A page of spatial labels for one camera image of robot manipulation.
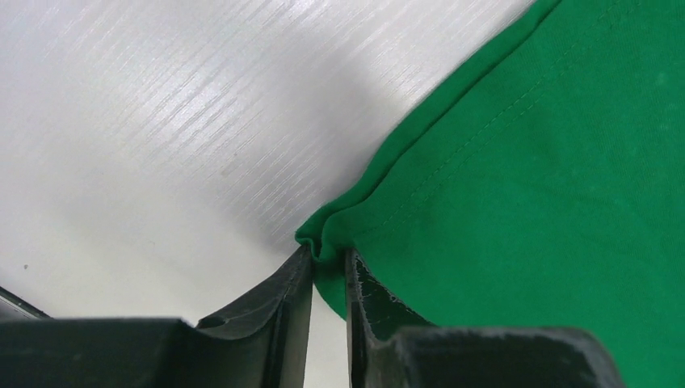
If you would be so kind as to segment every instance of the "table surface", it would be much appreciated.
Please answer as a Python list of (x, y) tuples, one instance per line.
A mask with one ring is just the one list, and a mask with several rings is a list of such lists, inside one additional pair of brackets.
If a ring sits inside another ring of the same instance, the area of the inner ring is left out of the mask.
[[(0, 0), (0, 285), (54, 317), (231, 302), (532, 0)], [(347, 386), (315, 294), (306, 386)]]

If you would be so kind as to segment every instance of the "green fabric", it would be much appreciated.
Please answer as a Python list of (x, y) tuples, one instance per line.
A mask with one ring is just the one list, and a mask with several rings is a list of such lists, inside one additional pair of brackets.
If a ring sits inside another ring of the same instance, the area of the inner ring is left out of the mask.
[(685, 387), (685, 2), (539, 0), (296, 238), (341, 315), (356, 247), (437, 324), (586, 328)]

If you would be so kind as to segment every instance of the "white table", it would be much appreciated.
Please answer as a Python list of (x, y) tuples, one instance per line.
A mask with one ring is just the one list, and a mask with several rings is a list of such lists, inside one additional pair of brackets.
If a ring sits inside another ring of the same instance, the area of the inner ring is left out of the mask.
[[(0, 285), (54, 317), (194, 323), (529, 2), (0, 1)], [(310, 339), (306, 385), (347, 386), (316, 294)]]

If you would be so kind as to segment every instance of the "stitched seam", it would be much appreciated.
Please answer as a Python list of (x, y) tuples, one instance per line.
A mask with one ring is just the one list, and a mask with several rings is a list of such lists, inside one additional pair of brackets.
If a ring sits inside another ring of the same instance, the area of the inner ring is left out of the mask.
[[(513, 103), (511, 103), (511, 105), (509, 105), (509, 106), (506, 107), (504, 110), (502, 110), (501, 112), (499, 112), (499, 113), (498, 113), (492, 120), (490, 120), (483, 128), (481, 128), (476, 134), (474, 134), (473, 136), (471, 136), (471, 137), (470, 137), (462, 146), (460, 146), (456, 151), (454, 151), (454, 152), (449, 156), (449, 158), (445, 159), (445, 161), (444, 161), (444, 162), (443, 162), (435, 171), (433, 171), (430, 175), (428, 175), (428, 176), (427, 176), (427, 177), (418, 185), (418, 187), (415, 188), (415, 189), (412, 191), (412, 193), (410, 194), (410, 196), (402, 203), (402, 205), (400, 205), (400, 206), (399, 206), (399, 207), (390, 215), (390, 217), (388, 217), (388, 218), (387, 218), (385, 221), (383, 221), (383, 223), (381, 223), (380, 225), (374, 226), (374, 227), (369, 228), (369, 229), (366, 229), (366, 230), (363, 230), (363, 231), (361, 231), (361, 232), (355, 234), (355, 236), (356, 236), (356, 237), (362, 237), (362, 236), (364, 236), (364, 235), (369, 235), (371, 232), (373, 232), (373, 231), (375, 231), (375, 230), (378, 230), (378, 229), (382, 228), (383, 226), (387, 225), (395, 216), (397, 216), (397, 214), (398, 214), (403, 208), (405, 208), (405, 206), (406, 206), (407, 204), (409, 204), (411, 198), (413, 198), (413, 197), (418, 193), (418, 191), (419, 191), (421, 188), (423, 188), (423, 186), (425, 186), (426, 183), (427, 183), (433, 176), (435, 176), (438, 172), (440, 172), (442, 169), (444, 169), (444, 168), (450, 163), (450, 161), (453, 160), (454, 157), (457, 156), (457, 155), (458, 155), (466, 146), (468, 146), (474, 139), (476, 139), (476, 138), (479, 137), (483, 132), (485, 132), (485, 130), (488, 129), (488, 128), (489, 128), (489, 127), (490, 127), (490, 126), (491, 126), (491, 125), (492, 125), (500, 116), (502, 116), (504, 113), (506, 113), (506, 112), (508, 112), (509, 110), (511, 110), (517, 103), (519, 103), (522, 99), (524, 99), (525, 97), (527, 97), (528, 95), (530, 95), (535, 89), (537, 89), (537, 87), (538, 87), (538, 86), (539, 86), (539, 85), (540, 85), (540, 84), (541, 84), (541, 83), (542, 83), (542, 82), (551, 74), (553, 68), (554, 68), (562, 59), (564, 59), (564, 58), (565, 58), (565, 57), (566, 57), (566, 56), (567, 56), (575, 47), (577, 47), (578, 44), (581, 42), (581, 40), (585, 37), (585, 35), (587, 35), (587, 33), (589, 33), (589, 32), (592, 31), (594, 28), (596, 28), (596, 27), (598, 26), (599, 22), (600, 22), (600, 21), (601, 21), (601, 20), (602, 20), (602, 19), (603, 19), (603, 18), (604, 18), (604, 17), (605, 17), (605, 16), (606, 16), (614, 7), (615, 7), (615, 6), (617, 6), (619, 2), (620, 2), (620, 0), (615, 0), (615, 1), (612, 3), (612, 5), (611, 5), (610, 7), (608, 7), (608, 8), (607, 8), (607, 9), (606, 9), (606, 10), (597, 18), (597, 20), (595, 20), (595, 22), (592, 23), (592, 25), (589, 26), (589, 27), (582, 33), (582, 36), (581, 36), (580, 38), (578, 38), (578, 40), (576, 40), (576, 41), (575, 41), (567, 50), (565, 50), (564, 53), (563, 53), (559, 58), (557, 58), (557, 59), (554, 61), (554, 63), (552, 63), (552, 64), (550, 65), (550, 67), (549, 67), (547, 70), (545, 70), (545, 74), (544, 74), (544, 75), (543, 75), (543, 76), (542, 76), (542, 77), (541, 77), (533, 86), (531, 86), (526, 92), (524, 92), (524, 93), (523, 93), (520, 97), (518, 97)], [(616, 23), (619, 23), (619, 22), (623, 21), (623, 18), (625, 18), (626, 16), (630, 15), (631, 13), (633, 13), (633, 12), (636, 10), (636, 8), (639, 7), (640, 5), (641, 5), (641, 4), (640, 4), (639, 2), (636, 3), (634, 7), (632, 7), (631, 9), (628, 10), (628, 12), (626, 12), (625, 14), (623, 14), (623, 15), (620, 16), (620, 20), (617, 20), (615, 23), (610, 23), (610, 24), (609, 24), (609, 28), (612, 28), (612, 27), (615, 26)], [(593, 40), (593, 41), (590, 43), (590, 45), (587, 46), (587, 48), (590, 48), (592, 45), (596, 44), (597, 41), (598, 41), (599, 39), (601, 39), (601, 38), (602, 38), (602, 36), (599, 36), (597, 39)], [(575, 66), (575, 64), (578, 63), (578, 61), (579, 61), (580, 59), (581, 59), (581, 57), (578, 57), (575, 61), (571, 62), (571, 63), (570, 63), (568, 66), (566, 66), (566, 68), (565, 68), (558, 76), (556, 76), (556, 78), (554, 78), (554, 79), (555, 79), (555, 80), (558, 80), (559, 78), (561, 78), (564, 74), (566, 74), (569, 70), (571, 70), (571, 69)], [(466, 164), (466, 162), (467, 162), (469, 159), (471, 159), (474, 155), (478, 154), (481, 150), (483, 150), (483, 149), (484, 149), (489, 143), (491, 143), (492, 140), (494, 140), (499, 134), (505, 132), (505, 130), (506, 130), (507, 128), (509, 128), (509, 126), (511, 126), (513, 123), (515, 123), (515, 122), (517, 121), (518, 118), (520, 118), (520, 117), (523, 116), (525, 113), (527, 113), (529, 110), (531, 110), (533, 107), (535, 107), (535, 105), (536, 105), (536, 104), (545, 96), (546, 92), (547, 92), (547, 91), (543, 91), (543, 93), (542, 93), (535, 101), (533, 101), (533, 103), (531, 103), (531, 105), (529, 105), (527, 108), (525, 108), (524, 110), (522, 110), (514, 119), (512, 119), (508, 124), (506, 124), (500, 131), (496, 132), (490, 139), (488, 139), (488, 141), (486, 141), (485, 144), (483, 144), (479, 149), (477, 149), (475, 152), (473, 152), (471, 155), (469, 155), (464, 161), (462, 161), (462, 162), (456, 167), (456, 169), (455, 169), (452, 173), (450, 173), (450, 175), (448, 175), (448, 176), (447, 176), (445, 179), (443, 179), (439, 184), (437, 184), (437, 185), (435, 186), (435, 188), (428, 194), (428, 196), (427, 196), (425, 199), (423, 199), (418, 205), (416, 205), (416, 206), (414, 207), (414, 210), (413, 210), (411, 213), (408, 213), (408, 214), (402, 219), (402, 221), (401, 221), (399, 224), (397, 224), (397, 226), (395, 226), (394, 228), (392, 228), (392, 229), (390, 230), (389, 233), (392, 233), (392, 232), (395, 231), (398, 227), (404, 225), (404, 223), (407, 222), (407, 221), (416, 213), (416, 211), (417, 211), (419, 208), (421, 208), (421, 206), (422, 206), (424, 203), (426, 203), (431, 197), (433, 197), (433, 195), (438, 191), (438, 189), (440, 189), (440, 188), (444, 185), (444, 183), (446, 183), (451, 177), (453, 177), (453, 176), (461, 169), (461, 167), (462, 167), (464, 164)]]

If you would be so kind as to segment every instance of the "green cloth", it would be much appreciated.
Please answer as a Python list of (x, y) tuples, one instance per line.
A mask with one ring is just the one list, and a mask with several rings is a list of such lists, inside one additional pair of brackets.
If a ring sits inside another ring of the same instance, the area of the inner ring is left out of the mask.
[(585, 328), (685, 387), (684, 86), (683, 0), (539, 0), (298, 230), (321, 295), (356, 247), (434, 323)]

